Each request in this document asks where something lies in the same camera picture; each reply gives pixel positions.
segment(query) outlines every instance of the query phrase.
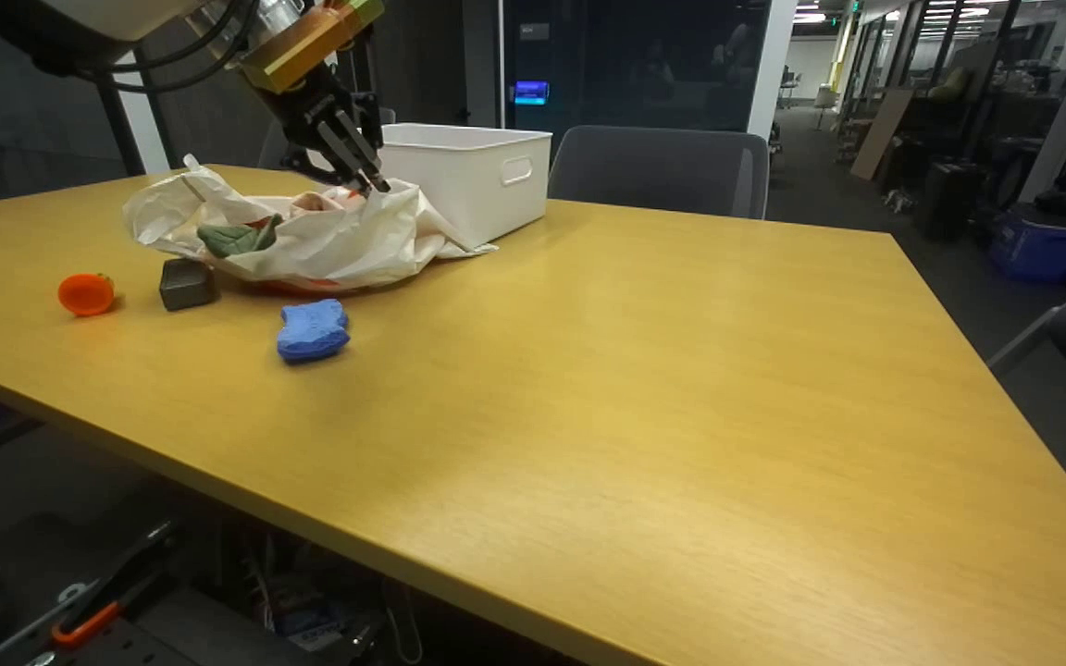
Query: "white bin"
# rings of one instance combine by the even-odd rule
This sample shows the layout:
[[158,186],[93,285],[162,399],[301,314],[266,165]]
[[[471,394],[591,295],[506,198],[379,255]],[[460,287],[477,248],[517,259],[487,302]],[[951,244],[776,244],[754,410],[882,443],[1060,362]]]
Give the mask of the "white bin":
[[384,177],[417,181],[460,240],[487,244],[545,214],[551,133],[384,126]]

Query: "white plastic bag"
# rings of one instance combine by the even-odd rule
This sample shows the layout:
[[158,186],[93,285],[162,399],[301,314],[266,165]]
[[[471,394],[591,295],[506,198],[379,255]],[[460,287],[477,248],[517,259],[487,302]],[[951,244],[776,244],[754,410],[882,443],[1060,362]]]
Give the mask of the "white plastic bag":
[[[465,248],[410,181],[370,198],[348,188],[307,196],[241,196],[216,171],[185,158],[185,175],[147,186],[125,202],[138,244],[202,259],[241,281],[274,281],[307,292],[353,292],[407,281],[432,259],[464,259]],[[248,227],[274,240],[257,253],[216,255],[199,230]]]

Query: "blue bin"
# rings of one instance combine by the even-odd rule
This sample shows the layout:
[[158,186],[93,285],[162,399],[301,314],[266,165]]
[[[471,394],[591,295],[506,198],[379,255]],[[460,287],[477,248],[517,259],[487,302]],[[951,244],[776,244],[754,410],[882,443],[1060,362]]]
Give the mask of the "blue bin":
[[1066,227],[1038,214],[1033,207],[1012,207],[998,218],[998,233],[991,240],[991,261],[1020,281],[1061,281]]

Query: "blue sponge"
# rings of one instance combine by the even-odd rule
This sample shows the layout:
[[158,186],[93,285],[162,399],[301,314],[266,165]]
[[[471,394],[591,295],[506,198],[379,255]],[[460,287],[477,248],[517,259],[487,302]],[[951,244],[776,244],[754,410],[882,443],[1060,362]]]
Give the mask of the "blue sponge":
[[316,362],[348,345],[348,312],[338,298],[281,308],[279,354]]

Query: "wooden table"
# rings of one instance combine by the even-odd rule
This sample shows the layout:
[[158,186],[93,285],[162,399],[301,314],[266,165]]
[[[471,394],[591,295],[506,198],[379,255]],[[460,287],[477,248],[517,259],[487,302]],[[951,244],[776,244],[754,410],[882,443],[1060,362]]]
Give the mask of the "wooden table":
[[0,202],[2,394],[589,663],[1066,663],[1066,472],[888,235],[551,202],[294,370],[158,308],[138,188]]

